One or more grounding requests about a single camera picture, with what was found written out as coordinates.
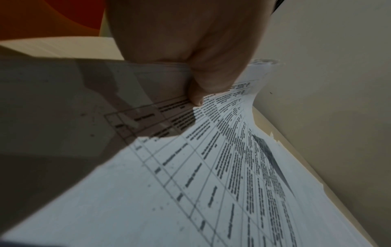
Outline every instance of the beige wall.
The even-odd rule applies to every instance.
[[[254,106],[391,246],[391,1],[286,0],[255,57],[285,65]]]

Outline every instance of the white paper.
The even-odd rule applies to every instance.
[[[1,153],[92,167],[3,243],[370,246],[255,126],[252,103],[274,66],[254,61],[194,107],[184,65],[1,61]]]

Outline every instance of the hand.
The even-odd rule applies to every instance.
[[[185,62],[197,106],[228,90],[265,31],[273,0],[106,0],[110,29],[126,60]]]

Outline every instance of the table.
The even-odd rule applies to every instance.
[[[114,40],[106,37],[58,37],[0,42],[0,57],[9,56],[123,60]],[[376,246],[349,210],[282,134],[254,107],[253,115],[255,124],[265,133],[272,133],[274,139],[280,141],[323,184],[326,195],[337,208],[372,245]]]

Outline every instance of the printed page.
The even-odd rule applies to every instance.
[[[201,107],[186,97],[185,65],[0,64],[2,164],[18,168],[6,181],[10,191],[38,183],[34,195],[41,195],[22,200],[16,191],[29,203],[3,206],[12,214],[32,205],[0,243],[369,246],[339,220],[311,175],[255,126],[251,106],[275,61],[253,61]],[[349,234],[341,242],[344,233],[333,229]]]

